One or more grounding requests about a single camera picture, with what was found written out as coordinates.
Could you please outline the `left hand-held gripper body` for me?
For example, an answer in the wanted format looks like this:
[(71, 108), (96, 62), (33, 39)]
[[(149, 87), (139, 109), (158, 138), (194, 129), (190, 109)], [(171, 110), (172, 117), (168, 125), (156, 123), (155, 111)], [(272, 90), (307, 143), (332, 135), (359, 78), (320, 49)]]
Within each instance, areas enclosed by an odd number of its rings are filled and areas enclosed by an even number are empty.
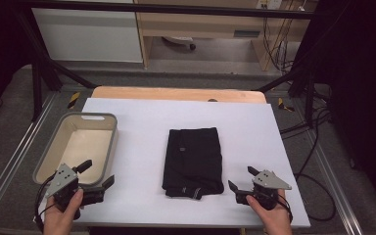
[(87, 187), (79, 184), (79, 173), (75, 173), (72, 167), (67, 164), (61, 164), (55, 172), (51, 185), (49, 186), (45, 197), (54, 197), (55, 205), (59, 210), (65, 210), (75, 192), (78, 189), (83, 190), (83, 199), (81, 206), (87, 206), (104, 201), (105, 191), (101, 187)]

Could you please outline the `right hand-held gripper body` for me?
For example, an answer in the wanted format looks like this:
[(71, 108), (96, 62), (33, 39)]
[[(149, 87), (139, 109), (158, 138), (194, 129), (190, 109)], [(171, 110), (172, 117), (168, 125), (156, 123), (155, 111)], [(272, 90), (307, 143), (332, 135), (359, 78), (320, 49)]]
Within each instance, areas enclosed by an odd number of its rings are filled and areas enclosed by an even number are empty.
[(279, 202), (279, 189), (291, 190), (292, 186), (276, 176), (272, 171), (262, 170), (252, 179), (253, 189), (251, 191), (240, 190), (235, 193), (237, 204), (247, 205), (246, 197), (253, 196), (259, 204), (268, 211), (273, 210)]

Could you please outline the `beige basket with grey rim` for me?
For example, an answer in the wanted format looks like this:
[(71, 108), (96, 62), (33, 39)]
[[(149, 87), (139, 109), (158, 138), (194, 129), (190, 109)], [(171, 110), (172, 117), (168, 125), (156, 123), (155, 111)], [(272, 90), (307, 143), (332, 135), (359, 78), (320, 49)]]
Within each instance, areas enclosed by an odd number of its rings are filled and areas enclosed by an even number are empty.
[(78, 166), (87, 160), (92, 166), (78, 176), (79, 183), (94, 186), (105, 177), (115, 146), (118, 121), (112, 114), (69, 113), (58, 122), (32, 176), (43, 183), (61, 164)]

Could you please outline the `black shorts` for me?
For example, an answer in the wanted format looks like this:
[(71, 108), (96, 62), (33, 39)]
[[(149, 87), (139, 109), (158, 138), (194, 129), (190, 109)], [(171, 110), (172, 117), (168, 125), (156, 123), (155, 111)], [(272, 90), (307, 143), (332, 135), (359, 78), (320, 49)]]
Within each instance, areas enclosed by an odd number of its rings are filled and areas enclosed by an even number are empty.
[(169, 131), (162, 188), (168, 197), (194, 200), (224, 192), (215, 127)]

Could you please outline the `person's right hand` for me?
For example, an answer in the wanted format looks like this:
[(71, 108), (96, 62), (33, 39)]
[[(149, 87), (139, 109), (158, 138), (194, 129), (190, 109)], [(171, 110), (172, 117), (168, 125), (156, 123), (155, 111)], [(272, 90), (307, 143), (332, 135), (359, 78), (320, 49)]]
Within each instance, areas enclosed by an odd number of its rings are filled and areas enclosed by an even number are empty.
[(246, 197), (249, 206), (261, 219), (268, 235), (293, 235), (288, 211), (281, 205), (267, 211), (253, 196)]

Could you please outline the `person's left hand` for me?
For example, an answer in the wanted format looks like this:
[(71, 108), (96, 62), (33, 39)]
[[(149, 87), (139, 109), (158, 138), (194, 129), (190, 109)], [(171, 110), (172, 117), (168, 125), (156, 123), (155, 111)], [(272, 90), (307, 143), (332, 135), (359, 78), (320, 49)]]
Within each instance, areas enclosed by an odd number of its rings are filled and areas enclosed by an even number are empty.
[(70, 199), (67, 208), (60, 211), (55, 206), (54, 197), (47, 200), (48, 210), (44, 215), (43, 235), (70, 235), (74, 215), (80, 208), (83, 190), (78, 189)]

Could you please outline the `white board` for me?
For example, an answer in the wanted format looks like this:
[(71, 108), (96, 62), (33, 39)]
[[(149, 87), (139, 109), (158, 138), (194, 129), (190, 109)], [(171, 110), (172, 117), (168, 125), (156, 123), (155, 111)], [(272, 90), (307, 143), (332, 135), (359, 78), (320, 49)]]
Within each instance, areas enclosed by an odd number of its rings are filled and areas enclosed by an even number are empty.
[(79, 223), (92, 226), (250, 227), (261, 225), (225, 190), (196, 201), (172, 199), (162, 188), (165, 149), (173, 129), (214, 127), (222, 154), (222, 180), (253, 186), (247, 168), (267, 169), (291, 185), (286, 197), (294, 227), (308, 227), (301, 194), (268, 104), (90, 98), (82, 118), (117, 119), (116, 148), (108, 166), (116, 180), (102, 203), (87, 206)]

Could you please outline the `black metal stand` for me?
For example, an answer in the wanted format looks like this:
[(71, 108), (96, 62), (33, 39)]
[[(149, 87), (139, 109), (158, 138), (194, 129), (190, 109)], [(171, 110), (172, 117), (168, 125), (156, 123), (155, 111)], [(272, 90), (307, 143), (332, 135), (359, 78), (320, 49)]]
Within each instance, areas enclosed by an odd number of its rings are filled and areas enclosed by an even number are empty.
[(86, 88), (93, 89), (97, 87), (96, 84), (73, 73), (50, 57), (38, 27), (33, 27), (32, 16), (28, 15), (28, 10), (16, 8), (14, 15), (27, 38), (26, 45), (31, 55), (33, 121), (38, 120), (43, 113), (42, 82), (45, 82), (51, 91), (59, 91), (63, 87), (58, 72)]
[(304, 119), (306, 125), (313, 127), (313, 98), (314, 98), (314, 83), (315, 83), (315, 67), (317, 62), (315, 59), (305, 59), (295, 63), (292, 70), (282, 75), (281, 77), (271, 81), (260, 88), (258, 92), (265, 93), (278, 85), (291, 81), (292, 85), (288, 90), (291, 97), (298, 97), (305, 92), (305, 115)]

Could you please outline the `wooden table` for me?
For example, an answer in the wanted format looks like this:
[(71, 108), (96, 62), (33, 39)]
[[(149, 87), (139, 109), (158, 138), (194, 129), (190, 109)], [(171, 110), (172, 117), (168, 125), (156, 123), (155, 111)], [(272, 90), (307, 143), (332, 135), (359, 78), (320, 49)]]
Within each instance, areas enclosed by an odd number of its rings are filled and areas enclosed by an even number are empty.
[(265, 104), (263, 93), (233, 89), (189, 89), (160, 87), (100, 86), (94, 89), (92, 98), (177, 100), (203, 102), (234, 102)]

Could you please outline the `white cabinet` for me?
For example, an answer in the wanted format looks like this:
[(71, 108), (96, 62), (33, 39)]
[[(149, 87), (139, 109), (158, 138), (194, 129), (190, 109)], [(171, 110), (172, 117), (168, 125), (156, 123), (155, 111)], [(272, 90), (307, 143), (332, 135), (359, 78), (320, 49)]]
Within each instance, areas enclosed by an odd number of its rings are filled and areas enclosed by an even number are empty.
[(53, 9), (32, 12), (53, 60), (142, 62), (134, 13)]

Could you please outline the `office chair base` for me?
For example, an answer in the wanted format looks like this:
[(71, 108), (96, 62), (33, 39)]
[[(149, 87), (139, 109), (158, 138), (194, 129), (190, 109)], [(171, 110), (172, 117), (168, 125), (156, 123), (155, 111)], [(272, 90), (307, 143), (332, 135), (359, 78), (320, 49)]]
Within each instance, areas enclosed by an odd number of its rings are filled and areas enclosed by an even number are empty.
[(164, 36), (164, 39), (168, 42), (178, 44), (178, 45), (186, 45), (189, 47), (191, 51), (196, 49), (196, 45), (194, 44), (194, 40), (192, 37), (170, 37)]

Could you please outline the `light wooden desk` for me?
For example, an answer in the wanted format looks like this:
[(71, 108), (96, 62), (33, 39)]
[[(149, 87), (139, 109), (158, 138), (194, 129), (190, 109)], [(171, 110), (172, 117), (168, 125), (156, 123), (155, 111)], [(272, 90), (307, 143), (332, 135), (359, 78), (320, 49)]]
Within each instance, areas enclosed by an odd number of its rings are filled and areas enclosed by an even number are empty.
[[(187, 5), (257, 9), (258, 0), (133, 0), (136, 4)], [(283, 0), (278, 10), (312, 12), (315, 0)], [(150, 46), (155, 36), (248, 39), (254, 46), (260, 67), (268, 70), (282, 42), (300, 42), (308, 20), (249, 17), (138, 13), (142, 55), (149, 64)]]

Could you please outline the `white power strip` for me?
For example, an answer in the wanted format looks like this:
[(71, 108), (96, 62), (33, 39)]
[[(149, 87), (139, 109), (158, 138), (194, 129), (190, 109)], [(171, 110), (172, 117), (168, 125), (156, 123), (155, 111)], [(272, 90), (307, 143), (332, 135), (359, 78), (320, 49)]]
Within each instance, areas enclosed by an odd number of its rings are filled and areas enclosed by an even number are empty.
[(258, 0), (258, 9), (278, 10), (283, 0)]

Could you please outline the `black metal crossbar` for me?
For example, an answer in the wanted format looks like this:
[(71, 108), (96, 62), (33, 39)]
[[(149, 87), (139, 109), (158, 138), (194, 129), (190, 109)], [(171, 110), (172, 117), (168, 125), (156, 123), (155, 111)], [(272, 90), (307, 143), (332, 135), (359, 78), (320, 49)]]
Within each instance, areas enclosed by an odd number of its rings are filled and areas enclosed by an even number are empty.
[(319, 17), (315, 12), (290, 11), (290, 10), (262, 10), (206, 6), (185, 5), (155, 5), (132, 3), (108, 3), (108, 2), (83, 2), (63, 0), (18, 0), (18, 4), (28, 8), (104, 11), (104, 12), (133, 12), (155, 14), (181, 14), (181, 15), (205, 15), (249, 18), (274, 18), (311, 20)]

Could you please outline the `aluminium rail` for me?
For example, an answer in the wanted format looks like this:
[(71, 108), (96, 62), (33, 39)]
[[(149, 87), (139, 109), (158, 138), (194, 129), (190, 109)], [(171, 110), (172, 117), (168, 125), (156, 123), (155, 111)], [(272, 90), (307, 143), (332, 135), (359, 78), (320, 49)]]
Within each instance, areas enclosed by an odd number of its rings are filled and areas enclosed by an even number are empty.
[(41, 114), (36, 118), (36, 120), (33, 120), (29, 124), (25, 134), (23, 135), (23, 138), (17, 146), (17, 149), (7, 161), (7, 164), (5, 165), (3, 171), (0, 173), (0, 202), (7, 188), (9, 187), (9, 184), (11, 183), (15, 173), (20, 167), (30, 145), (35, 139), (35, 136), (37, 135), (43, 121), (47, 118), (55, 99), (58, 97), (59, 92), (50, 92), (48, 94), (43, 105), (41, 106)]
[(315, 141), (315, 132), (310, 130), (307, 134), (307, 138), (314, 144), (314, 156), (320, 167), (323, 178), (326, 181), (327, 188), (334, 199), (338, 214), (347, 233), (349, 235), (363, 235), (361, 226), (353, 212), (343, 188), (341, 187), (340, 182), (338, 181), (336, 173), (329, 164), (320, 142)]

